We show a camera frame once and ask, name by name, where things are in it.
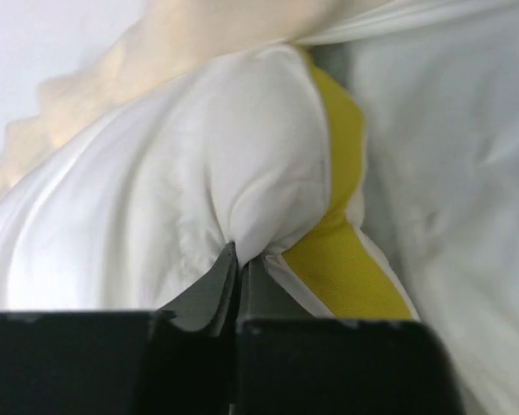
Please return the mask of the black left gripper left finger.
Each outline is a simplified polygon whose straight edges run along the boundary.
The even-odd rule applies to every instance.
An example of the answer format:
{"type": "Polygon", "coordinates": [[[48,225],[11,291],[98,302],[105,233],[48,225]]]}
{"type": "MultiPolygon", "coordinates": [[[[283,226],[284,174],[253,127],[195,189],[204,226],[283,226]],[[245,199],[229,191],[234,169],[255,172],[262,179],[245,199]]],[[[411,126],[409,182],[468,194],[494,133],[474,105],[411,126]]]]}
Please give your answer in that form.
{"type": "Polygon", "coordinates": [[[158,310],[0,312],[0,414],[226,414],[238,261],[158,310]]]}

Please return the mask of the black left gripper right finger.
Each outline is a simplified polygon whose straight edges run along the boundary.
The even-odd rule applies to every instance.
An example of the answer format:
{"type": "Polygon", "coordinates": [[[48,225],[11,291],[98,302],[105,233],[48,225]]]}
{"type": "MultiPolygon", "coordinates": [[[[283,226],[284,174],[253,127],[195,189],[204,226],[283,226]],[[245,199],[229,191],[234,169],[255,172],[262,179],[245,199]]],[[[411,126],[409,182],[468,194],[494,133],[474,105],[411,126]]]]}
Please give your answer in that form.
{"type": "Polygon", "coordinates": [[[239,414],[463,414],[449,357],[424,324],[315,318],[266,271],[242,271],[239,414]]]}

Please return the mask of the white pillowcase with cream ruffle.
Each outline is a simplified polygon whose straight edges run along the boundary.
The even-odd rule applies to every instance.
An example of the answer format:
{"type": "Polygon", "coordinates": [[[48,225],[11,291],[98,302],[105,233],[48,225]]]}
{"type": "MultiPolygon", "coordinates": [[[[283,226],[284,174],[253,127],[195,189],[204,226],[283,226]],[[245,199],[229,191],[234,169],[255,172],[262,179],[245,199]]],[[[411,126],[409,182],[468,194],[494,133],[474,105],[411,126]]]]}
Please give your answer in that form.
{"type": "Polygon", "coordinates": [[[519,1],[0,1],[0,201],[104,115],[287,45],[362,112],[349,219],[447,349],[469,414],[519,414],[519,1]]]}

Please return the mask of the white pillow with yellow band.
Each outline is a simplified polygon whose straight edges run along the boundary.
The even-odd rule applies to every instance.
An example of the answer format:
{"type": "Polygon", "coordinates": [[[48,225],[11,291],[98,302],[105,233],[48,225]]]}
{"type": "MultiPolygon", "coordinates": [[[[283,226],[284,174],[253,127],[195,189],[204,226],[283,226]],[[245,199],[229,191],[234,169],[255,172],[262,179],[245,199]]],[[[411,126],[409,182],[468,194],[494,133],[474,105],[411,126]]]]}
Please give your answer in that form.
{"type": "Polygon", "coordinates": [[[0,201],[0,310],[156,310],[223,247],[315,316],[417,316],[346,211],[362,112],[297,48],[216,58],[107,113],[0,201]]]}

